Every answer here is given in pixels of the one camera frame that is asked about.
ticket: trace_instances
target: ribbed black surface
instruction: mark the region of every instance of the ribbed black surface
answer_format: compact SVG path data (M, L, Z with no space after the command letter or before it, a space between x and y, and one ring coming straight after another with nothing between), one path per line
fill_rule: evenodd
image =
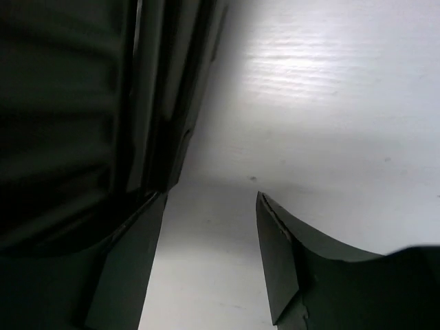
M1 247L116 193L131 3L1 2Z

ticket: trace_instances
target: white surface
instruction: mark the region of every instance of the white surface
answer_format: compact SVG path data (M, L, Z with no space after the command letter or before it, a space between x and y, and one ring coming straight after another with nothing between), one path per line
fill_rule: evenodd
M368 251L440 243L440 2L240 4L141 329L271 329L257 190Z

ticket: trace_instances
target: black object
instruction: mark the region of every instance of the black object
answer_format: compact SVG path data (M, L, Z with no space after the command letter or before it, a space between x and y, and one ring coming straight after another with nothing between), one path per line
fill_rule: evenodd
M0 3L0 329L137 329L225 8Z
M379 256L343 244L259 193L258 235L279 329L438 329L440 248Z

